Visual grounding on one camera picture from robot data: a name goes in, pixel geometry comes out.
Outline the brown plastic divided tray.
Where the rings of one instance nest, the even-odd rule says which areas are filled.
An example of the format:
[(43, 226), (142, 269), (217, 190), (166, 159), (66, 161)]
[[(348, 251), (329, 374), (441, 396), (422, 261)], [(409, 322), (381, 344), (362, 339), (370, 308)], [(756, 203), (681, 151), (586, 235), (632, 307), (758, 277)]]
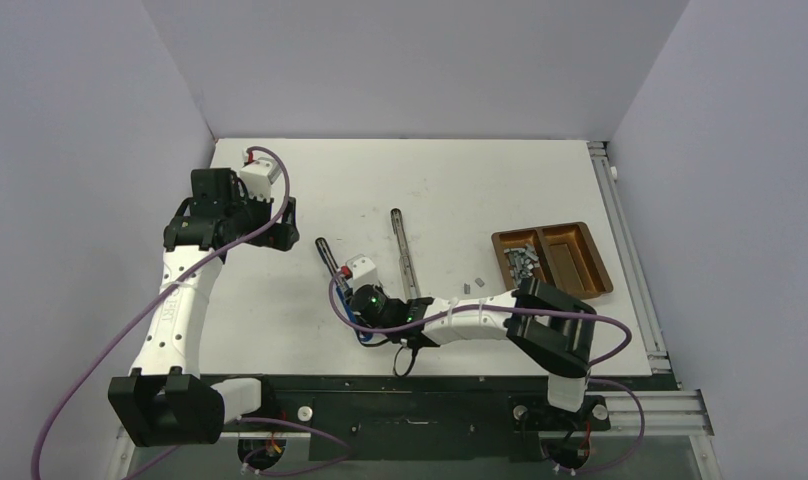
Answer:
[(614, 291), (610, 275), (584, 222), (495, 232), (491, 241), (502, 279), (509, 289), (519, 285), (513, 285), (504, 249), (530, 243), (540, 257), (543, 270), (542, 277), (535, 279), (582, 300)]

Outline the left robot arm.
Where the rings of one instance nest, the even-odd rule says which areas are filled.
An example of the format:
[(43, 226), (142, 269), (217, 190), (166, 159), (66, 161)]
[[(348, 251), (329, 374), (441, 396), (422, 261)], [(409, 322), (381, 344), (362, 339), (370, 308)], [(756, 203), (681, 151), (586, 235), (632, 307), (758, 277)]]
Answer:
[(192, 193), (163, 232), (161, 298), (128, 375), (114, 377), (108, 400), (138, 447), (213, 444), (237, 418), (254, 430), (269, 428), (277, 401), (258, 379), (205, 383), (200, 345), (213, 287), (226, 246), (288, 251), (300, 235), (295, 200), (272, 209), (272, 187), (282, 170), (271, 160), (239, 170), (196, 169)]

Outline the silver black stapler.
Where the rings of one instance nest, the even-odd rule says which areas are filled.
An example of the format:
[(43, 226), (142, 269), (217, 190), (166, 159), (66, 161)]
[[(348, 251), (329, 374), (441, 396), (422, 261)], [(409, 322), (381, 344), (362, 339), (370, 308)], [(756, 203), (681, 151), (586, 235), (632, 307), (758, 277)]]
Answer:
[(400, 209), (393, 208), (390, 211), (390, 221), (398, 245), (399, 267), (406, 298), (407, 299), (420, 298), (421, 291), (419, 288), (413, 261), (411, 258), (409, 243), (404, 228), (403, 214)]

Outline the blue stapler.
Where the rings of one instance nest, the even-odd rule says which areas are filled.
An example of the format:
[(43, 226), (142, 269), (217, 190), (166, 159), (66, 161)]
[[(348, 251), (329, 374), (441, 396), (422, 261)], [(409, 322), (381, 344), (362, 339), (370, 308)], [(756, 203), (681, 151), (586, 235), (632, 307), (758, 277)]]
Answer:
[[(340, 265), (335, 260), (332, 250), (324, 237), (318, 237), (315, 240), (315, 247), (317, 253), (319, 254), (322, 263), (325, 265), (327, 270), (329, 271), (332, 279), (335, 281), (336, 285), (336, 292), (339, 299), (340, 306), (351, 324), (356, 325), (357, 319), (354, 316), (353, 312), (351, 311), (348, 303), (347, 303), (347, 292), (348, 286), (344, 282), (344, 280), (339, 276), (340, 274)], [(375, 347), (380, 345), (380, 342), (373, 343), (373, 335), (370, 333), (365, 333), (359, 330), (355, 331), (356, 338), (361, 346), (363, 347)]]

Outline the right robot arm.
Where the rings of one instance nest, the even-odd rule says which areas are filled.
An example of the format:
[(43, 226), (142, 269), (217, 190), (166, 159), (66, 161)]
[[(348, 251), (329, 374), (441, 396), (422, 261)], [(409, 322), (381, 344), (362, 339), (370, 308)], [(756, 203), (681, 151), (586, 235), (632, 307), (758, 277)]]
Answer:
[(508, 340), (548, 372), (547, 419), (569, 428), (584, 416), (595, 325), (559, 314), (593, 315), (595, 310), (547, 283), (526, 280), (501, 295), (463, 301), (402, 301), (380, 286), (365, 285), (352, 294), (348, 306), (362, 326), (387, 329), (393, 342), (415, 350), (457, 341)]

